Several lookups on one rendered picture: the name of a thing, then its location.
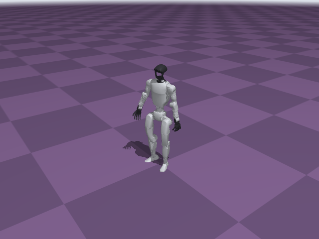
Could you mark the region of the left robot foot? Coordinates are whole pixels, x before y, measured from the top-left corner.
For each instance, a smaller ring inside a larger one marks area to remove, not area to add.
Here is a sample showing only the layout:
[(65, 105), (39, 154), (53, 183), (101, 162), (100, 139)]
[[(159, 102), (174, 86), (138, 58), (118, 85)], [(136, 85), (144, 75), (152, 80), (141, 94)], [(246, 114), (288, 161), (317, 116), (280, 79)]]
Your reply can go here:
[(160, 172), (165, 172), (166, 169), (167, 169), (167, 167), (168, 167), (168, 162), (167, 162), (167, 165), (166, 165), (166, 163), (163, 164), (159, 171), (160, 171)]

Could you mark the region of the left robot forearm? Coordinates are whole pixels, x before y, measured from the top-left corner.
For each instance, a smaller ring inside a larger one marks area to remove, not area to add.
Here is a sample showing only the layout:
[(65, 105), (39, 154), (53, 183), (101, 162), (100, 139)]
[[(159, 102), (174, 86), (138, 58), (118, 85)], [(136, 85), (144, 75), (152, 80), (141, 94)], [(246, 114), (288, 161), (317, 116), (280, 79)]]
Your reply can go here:
[(174, 103), (173, 107), (174, 107), (174, 108), (172, 108), (173, 118), (176, 120), (176, 122), (178, 122), (179, 121), (179, 115), (178, 115), (178, 105), (177, 105), (177, 103)]

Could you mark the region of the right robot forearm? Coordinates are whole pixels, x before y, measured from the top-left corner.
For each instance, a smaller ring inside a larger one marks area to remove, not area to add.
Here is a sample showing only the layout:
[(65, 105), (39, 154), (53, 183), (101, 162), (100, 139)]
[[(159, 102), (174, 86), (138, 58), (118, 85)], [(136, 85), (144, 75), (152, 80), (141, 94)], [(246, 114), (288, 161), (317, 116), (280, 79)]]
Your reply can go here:
[(142, 109), (142, 107), (143, 107), (143, 105), (144, 105), (144, 103), (145, 103), (145, 101), (146, 101), (147, 99), (144, 99), (143, 97), (141, 97), (141, 99), (140, 99), (140, 101), (139, 101), (139, 108), (138, 109)]

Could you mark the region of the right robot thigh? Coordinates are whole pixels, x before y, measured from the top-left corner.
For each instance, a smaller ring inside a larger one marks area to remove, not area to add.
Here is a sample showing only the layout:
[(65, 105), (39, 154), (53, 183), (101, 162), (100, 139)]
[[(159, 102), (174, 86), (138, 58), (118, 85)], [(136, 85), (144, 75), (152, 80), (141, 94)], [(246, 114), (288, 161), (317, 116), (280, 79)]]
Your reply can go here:
[(146, 130), (146, 134), (147, 134), (148, 138), (150, 139), (150, 141), (155, 142), (158, 139), (158, 137), (156, 134), (153, 134), (153, 131), (154, 131), (153, 120), (155, 120), (153, 118), (153, 115), (154, 115), (153, 112), (151, 112), (146, 116), (145, 130)]

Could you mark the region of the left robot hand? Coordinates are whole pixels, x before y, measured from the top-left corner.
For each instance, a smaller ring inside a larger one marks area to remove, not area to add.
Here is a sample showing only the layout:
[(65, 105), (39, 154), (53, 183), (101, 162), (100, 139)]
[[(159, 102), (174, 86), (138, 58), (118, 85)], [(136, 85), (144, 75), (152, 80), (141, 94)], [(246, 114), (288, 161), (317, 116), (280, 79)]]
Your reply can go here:
[(180, 123), (179, 123), (179, 121), (178, 122), (176, 122), (176, 120), (174, 119), (174, 123), (175, 123), (175, 126), (174, 126), (174, 128), (172, 129), (172, 130), (174, 130), (174, 131), (178, 131), (179, 129), (181, 129), (181, 126), (180, 126)]

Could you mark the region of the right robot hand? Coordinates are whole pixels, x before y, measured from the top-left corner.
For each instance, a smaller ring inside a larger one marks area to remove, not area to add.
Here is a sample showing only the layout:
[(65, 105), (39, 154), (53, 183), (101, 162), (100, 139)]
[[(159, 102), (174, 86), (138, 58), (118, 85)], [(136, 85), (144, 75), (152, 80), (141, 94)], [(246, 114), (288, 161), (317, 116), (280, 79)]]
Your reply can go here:
[(139, 120), (139, 117), (140, 117), (140, 119), (141, 119), (141, 110), (138, 109), (138, 108), (139, 108), (139, 106), (137, 107), (137, 110), (133, 113), (133, 116), (134, 116), (134, 114), (135, 114), (134, 119), (135, 119), (135, 117), (136, 117), (136, 119), (138, 118), (138, 120)]

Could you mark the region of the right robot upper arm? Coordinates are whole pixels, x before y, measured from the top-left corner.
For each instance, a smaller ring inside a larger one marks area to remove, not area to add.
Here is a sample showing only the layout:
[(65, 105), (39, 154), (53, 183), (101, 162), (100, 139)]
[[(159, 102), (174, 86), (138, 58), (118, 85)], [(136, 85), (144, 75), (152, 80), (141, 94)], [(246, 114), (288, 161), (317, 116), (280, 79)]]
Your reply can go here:
[(150, 94), (150, 91), (151, 91), (151, 82), (152, 82), (153, 79), (149, 79), (146, 81), (146, 88), (145, 88), (145, 92), (142, 92), (142, 97), (144, 99), (147, 99), (149, 94)]

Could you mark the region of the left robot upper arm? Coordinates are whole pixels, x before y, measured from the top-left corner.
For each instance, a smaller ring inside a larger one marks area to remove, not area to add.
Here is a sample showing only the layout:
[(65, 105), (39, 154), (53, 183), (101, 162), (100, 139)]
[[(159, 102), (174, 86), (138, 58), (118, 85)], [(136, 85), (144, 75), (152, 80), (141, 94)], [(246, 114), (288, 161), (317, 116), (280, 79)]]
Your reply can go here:
[(177, 101), (176, 101), (176, 87), (175, 87), (174, 85), (168, 84), (168, 85), (166, 86), (166, 88), (167, 88), (167, 91), (169, 92), (170, 98), (171, 98), (171, 100), (172, 100), (172, 102), (170, 102), (169, 106), (170, 106), (171, 108), (174, 108), (174, 107), (173, 107), (173, 104), (174, 104), (174, 103), (177, 103)]

